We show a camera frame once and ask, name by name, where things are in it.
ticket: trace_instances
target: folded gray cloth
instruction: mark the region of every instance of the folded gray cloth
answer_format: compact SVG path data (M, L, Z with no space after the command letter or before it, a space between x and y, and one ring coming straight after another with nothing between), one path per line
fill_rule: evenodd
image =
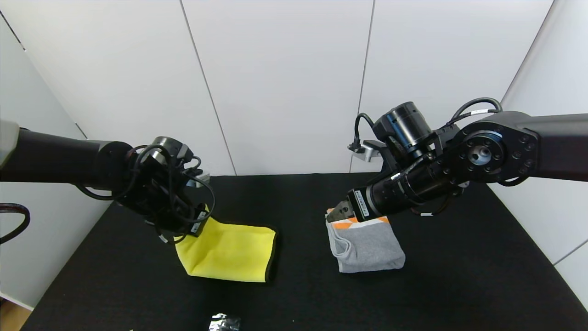
M406 256L385 217L358 223L355 219L325 222L339 272L400 269Z

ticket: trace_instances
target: white wall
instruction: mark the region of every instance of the white wall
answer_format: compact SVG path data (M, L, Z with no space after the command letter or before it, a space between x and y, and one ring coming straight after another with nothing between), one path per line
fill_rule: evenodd
M582 245L556 265L578 299L588 308L588 244Z
M501 100L551 4L551 0L376 1L360 112L376 121L391 108L414 101L434 130L471 99ZM360 134L375 139L363 123ZM381 162L354 158L351 170L381 167Z
M588 112L587 17L588 1L556 0L505 96L505 110L530 115ZM588 183L530 178L516 187L492 189L553 263L588 239ZM574 252L557 268L588 306L586 249Z
M83 139L0 19L0 118L48 134ZM0 201L31 211L31 224L0 249L0 295L34 307L107 208L69 184L0 183ZM21 216L0 214L0 235Z
M48 85L90 139L190 146L235 174L179 1L1 0Z
M184 1L238 174L349 171L372 4Z

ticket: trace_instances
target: cable connector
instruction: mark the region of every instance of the cable connector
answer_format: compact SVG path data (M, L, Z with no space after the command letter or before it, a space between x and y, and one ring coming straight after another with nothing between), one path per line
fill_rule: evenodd
M353 143L351 143L349 146L347 146L347 149L354 152L354 153L358 153L358 154L363 154L366 151L366 149L362 147L359 139L354 139Z

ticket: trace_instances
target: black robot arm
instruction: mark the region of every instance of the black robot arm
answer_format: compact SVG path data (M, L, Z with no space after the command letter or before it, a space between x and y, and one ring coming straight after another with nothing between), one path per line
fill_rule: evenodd
M92 198L115 200L142 215L167 243L174 240L166 238L163 230L181 238L197 236L214 208L214 193L208 173L199 168L200 158L173 138L158 137L151 145L133 148L119 141L76 140L29 131L6 121L0 124L0 181L73 184ZM193 159L198 164L186 168ZM188 199L186 186L210 190L210 211ZM102 196L88 187L112 193ZM14 204L1 207L15 210ZM27 215L28 211L20 210Z
M457 196L469 181L504 186L528 177L588 181L588 114L531 117L502 112L494 99L478 102L498 107L456 113L454 119L495 114L461 130L451 120L432 131L412 102L382 116L373 126L382 143L365 141L360 151L380 154L382 171L367 186L351 190L327 221L398 213L434 198Z

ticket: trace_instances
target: yellow towel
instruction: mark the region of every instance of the yellow towel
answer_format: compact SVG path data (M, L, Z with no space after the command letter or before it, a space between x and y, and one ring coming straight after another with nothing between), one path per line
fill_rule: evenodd
M176 244L190 276L263 283L268 281L277 233L267 227L225 224L208 218L199 237Z

